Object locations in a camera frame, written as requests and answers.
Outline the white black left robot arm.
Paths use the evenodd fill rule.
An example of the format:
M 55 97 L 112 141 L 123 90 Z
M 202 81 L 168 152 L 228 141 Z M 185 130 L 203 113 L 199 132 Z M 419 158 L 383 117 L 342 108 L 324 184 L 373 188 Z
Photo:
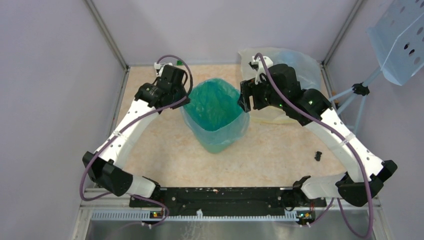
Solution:
M 165 109 L 176 109 L 190 100 L 185 89 L 188 74 L 172 64 L 157 64 L 156 79 L 141 85 L 124 118 L 108 139 L 82 158 L 86 175 L 117 197 L 138 195 L 149 207 L 160 202 L 157 183 L 124 171 L 129 155 L 148 125 Z

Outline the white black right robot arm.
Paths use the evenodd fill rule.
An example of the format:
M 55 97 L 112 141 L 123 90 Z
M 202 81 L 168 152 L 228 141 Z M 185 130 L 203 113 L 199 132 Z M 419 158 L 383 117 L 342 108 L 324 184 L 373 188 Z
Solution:
M 302 89 L 295 69 L 287 64 L 268 67 L 269 81 L 259 62 L 249 64 L 254 78 L 240 83 L 238 105 L 244 112 L 267 107 L 278 108 L 314 133 L 345 168 L 344 173 L 329 176 L 304 176 L 293 184 L 293 200 L 307 206 L 317 198 L 339 198 L 362 207 L 383 188 L 398 166 L 393 160 L 381 160 L 368 150 L 339 118 L 328 99 L 317 89 Z

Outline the blue plastic trash bag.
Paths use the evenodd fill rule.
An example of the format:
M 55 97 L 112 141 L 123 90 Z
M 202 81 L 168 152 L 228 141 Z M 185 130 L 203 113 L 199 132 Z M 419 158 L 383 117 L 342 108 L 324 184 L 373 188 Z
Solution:
M 180 112 L 192 133 L 217 132 L 223 136 L 244 137 L 250 115 L 242 110 L 237 101 L 240 91 L 221 78 L 211 78 L 193 88 L 190 103 Z

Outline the green plastic trash bin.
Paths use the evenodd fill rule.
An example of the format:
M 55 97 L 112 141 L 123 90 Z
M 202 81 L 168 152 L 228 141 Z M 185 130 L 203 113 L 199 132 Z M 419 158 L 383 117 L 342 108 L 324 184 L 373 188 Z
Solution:
M 194 133 L 200 145 L 211 154 L 218 154 L 235 143 L 238 139 L 227 137 L 215 131 Z

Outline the clear yellow-edged plastic bag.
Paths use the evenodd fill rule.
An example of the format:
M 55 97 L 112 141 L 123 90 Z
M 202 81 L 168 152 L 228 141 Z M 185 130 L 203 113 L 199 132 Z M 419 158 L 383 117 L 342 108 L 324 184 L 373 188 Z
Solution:
M 331 104 L 317 89 L 303 89 L 297 80 L 293 67 L 273 62 L 273 66 L 264 66 L 265 74 L 260 80 L 267 78 L 278 94 L 278 107 L 268 106 L 259 111 L 256 120 L 268 124 L 298 122 L 305 126 L 314 120 L 322 120 L 322 114 L 330 109 Z

